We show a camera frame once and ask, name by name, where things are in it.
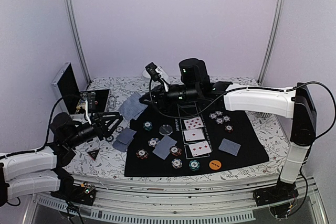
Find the black triangular marker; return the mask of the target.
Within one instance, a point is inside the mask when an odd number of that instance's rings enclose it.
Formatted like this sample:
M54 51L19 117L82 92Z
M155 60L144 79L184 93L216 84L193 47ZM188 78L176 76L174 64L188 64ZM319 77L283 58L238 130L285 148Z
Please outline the black triangular marker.
M92 160L96 160L98 157L100 150L96 149L96 150L92 150L92 151L88 151L87 154L89 155L89 157L91 157Z

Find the green poker chip stack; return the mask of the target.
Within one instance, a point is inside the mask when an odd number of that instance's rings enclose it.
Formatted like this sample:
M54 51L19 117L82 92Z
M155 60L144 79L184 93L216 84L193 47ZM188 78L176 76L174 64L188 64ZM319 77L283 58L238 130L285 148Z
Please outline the green poker chip stack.
M112 142L114 140L113 135L106 138L107 142Z

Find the white poker chip stack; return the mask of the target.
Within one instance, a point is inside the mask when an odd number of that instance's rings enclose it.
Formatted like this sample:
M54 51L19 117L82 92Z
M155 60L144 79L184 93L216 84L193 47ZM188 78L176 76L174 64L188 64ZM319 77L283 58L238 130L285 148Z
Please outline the white poker chip stack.
M117 132L122 132L124 130L124 127L122 127L122 126L118 126L117 128L116 128L116 131Z

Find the clear dealer button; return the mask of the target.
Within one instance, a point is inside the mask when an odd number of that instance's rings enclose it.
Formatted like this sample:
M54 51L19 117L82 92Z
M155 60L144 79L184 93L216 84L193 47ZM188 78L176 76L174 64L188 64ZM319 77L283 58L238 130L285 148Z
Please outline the clear dealer button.
M159 128L159 133L163 136L169 136L173 133L173 128L168 124L163 124Z

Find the blue card deck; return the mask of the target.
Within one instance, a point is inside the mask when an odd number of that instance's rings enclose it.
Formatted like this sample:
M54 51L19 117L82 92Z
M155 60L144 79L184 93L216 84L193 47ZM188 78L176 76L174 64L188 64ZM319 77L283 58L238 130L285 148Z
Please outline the blue card deck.
M112 147L118 151L126 152L128 149L128 146L131 144L131 142L134 139L135 134L137 131L132 130L128 127L126 127L116 138L116 140L113 142Z

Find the red chip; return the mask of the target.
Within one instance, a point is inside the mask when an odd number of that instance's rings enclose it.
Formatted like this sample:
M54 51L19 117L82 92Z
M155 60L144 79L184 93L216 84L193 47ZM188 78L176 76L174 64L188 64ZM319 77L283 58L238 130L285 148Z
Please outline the red chip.
M139 159L147 159L148 158L148 152L144 149L140 149L137 151L136 156Z
M231 125L225 125L225 130L231 133L233 131L233 127Z
M180 156L181 153L182 153L182 150L180 148L176 147L176 146L173 146L173 147L170 148L170 152L174 156Z

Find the single card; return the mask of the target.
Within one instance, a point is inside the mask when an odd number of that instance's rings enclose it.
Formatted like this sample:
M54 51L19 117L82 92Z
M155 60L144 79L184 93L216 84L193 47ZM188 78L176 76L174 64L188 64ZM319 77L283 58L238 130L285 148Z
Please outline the single card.
M138 92L134 92L130 97L128 97L119 107L118 112L127 121L136 120L148 107L139 101L142 97Z

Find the orange big blind button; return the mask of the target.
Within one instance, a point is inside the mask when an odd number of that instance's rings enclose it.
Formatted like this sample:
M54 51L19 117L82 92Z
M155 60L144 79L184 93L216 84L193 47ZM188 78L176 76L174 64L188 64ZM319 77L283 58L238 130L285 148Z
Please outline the orange big blind button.
M209 162L209 168L211 170L219 170L222 166L222 163L218 160L212 160Z

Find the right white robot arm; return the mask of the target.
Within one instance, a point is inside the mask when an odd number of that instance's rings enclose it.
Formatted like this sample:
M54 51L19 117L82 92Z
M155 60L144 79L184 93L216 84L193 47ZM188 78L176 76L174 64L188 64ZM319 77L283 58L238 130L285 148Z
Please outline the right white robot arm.
M174 104L195 101L202 111L218 105L226 111L252 111L292 119L289 152L279 175L280 183L271 190L271 196L276 201L284 200L291 194L291 185L296 181L316 140L317 112L307 84L268 88L231 82L212 83L203 60L188 58L178 66L181 85L169 84L166 72L156 64L149 63L145 70L150 82L159 82L160 85L149 88L140 102L153 106L163 116L168 116L168 109Z

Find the white ceramic bowl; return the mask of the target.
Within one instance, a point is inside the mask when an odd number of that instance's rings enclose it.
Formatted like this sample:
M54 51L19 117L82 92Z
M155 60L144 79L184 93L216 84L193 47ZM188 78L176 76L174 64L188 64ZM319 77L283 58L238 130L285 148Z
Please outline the white ceramic bowl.
M155 71L161 79L167 80L169 78L169 76L167 75L167 73L164 71L164 69L161 66L157 67Z

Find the black poker mat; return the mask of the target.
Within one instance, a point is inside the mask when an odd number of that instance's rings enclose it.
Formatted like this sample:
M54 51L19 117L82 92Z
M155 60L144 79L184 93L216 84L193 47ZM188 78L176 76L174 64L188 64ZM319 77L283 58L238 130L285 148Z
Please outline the black poker mat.
M183 117L200 116L204 139L211 152L193 156L184 136L186 126ZM176 141L181 154L169 154L162 159L149 145L152 138L163 138L160 127L172 128L170 138ZM269 161L244 111L226 111L222 101L212 106L193 100L171 103L167 110L149 105L136 120L130 121L130 129L136 133L127 149L124 175L126 177L181 177L205 175L232 169L258 165Z

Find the white ribbed cup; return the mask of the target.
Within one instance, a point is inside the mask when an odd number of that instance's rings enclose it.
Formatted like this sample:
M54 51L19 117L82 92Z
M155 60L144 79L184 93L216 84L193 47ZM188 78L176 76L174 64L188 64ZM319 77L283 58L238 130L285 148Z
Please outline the white ribbed cup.
M259 112L258 114L262 118L269 118L269 117L272 116L272 113L270 113L270 112Z

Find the aluminium frame post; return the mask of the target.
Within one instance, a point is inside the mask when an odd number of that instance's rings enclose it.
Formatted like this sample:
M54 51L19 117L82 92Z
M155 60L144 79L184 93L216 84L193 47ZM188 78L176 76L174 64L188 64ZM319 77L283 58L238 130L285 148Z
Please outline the aluminium frame post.
M82 44L81 44L81 40L80 40L80 35L79 35L79 31L78 31L78 26L77 26L77 22L76 22L76 17L75 17L75 10L74 10L74 6L73 6L73 2L72 0L64 0L65 2L65 8L66 8L66 12L67 12L67 16L69 19L69 25L70 25L70 30L71 30L71 34L73 37L73 41L75 43L75 49L79 58L79 64L84 76L84 79L86 81L87 84L90 84L92 82L91 80L91 76L89 73L89 68L87 65L87 61L85 59L85 55L83 52L83 48L82 48Z
M261 69L260 69L258 79L257 79L259 84L263 84L265 82L266 74L267 74L268 67L271 62L271 56L272 56L272 52L273 52L275 41L276 41L276 36L277 36L279 24L280 24L284 2L285 0L276 0L275 12L274 12L274 17L272 21L271 30L270 30L270 35L269 35L269 39L267 42L264 59L263 59Z

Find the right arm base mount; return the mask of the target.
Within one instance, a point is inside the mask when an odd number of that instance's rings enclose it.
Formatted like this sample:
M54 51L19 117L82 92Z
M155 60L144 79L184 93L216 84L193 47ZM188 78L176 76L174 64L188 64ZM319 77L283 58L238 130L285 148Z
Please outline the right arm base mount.
M285 200L296 200L299 196L296 183L285 183L280 179L273 186L253 191L253 199L257 206L274 204Z

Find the left aluminium frame post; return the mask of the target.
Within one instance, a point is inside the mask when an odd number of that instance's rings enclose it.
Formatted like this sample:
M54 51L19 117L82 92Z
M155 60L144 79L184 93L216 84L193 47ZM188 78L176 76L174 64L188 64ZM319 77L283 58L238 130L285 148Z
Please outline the left aluminium frame post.
M77 22L76 22L76 17L75 17L75 10L74 10L74 6L73 6L73 2L72 0L64 0L65 2L65 8L66 8L66 12L67 12L67 16L69 19L69 25L70 25L70 30L71 30L71 34L73 37L73 41L75 43L75 49L79 58L79 64L84 76L84 79L86 81L87 84L90 84L92 82L91 80L91 76L89 73L89 68L87 65L87 61L85 59L85 55L83 52L83 48L82 48L82 44L81 44L81 40L80 40L80 35L79 35L79 31L78 31L78 26L77 26Z

